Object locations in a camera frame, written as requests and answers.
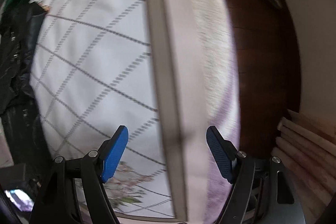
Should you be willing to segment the black leather jacket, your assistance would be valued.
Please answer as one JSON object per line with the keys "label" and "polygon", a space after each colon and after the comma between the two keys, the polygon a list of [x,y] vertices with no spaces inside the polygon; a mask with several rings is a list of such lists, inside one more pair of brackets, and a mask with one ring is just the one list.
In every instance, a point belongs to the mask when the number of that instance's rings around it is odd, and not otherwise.
{"label": "black leather jacket", "polygon": [[30,76],[46,14],[33,2],[1,19],[1,121],[13,161],[26,163],[38,173],[51,162],[51,154]]}

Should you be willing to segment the white diamond pattern mat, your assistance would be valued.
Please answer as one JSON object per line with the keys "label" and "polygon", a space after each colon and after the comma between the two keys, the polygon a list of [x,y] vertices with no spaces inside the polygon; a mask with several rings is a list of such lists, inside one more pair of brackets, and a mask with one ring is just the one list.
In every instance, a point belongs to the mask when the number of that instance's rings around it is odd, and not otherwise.
{"label": "white diamond pattern mat", "polygon": [[105,184],[122,218],[181,222],[163,146],[146,0],[33,0],[49,10],[31,71],[52,156],[96,150],[120,125],[129,140]]}

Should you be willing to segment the bed with floral purple blanket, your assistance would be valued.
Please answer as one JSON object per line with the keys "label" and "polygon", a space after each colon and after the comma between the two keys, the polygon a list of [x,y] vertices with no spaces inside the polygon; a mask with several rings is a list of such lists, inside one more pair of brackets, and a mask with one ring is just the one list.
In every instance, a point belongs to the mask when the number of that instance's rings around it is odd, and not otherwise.
{"label": "bed with floral purple blanket", "polygon": [[236,50],[225,0],[165,0],[173,50],[188,223],[213,223],[230,185],[215,165],[206,129],[239,144]]}

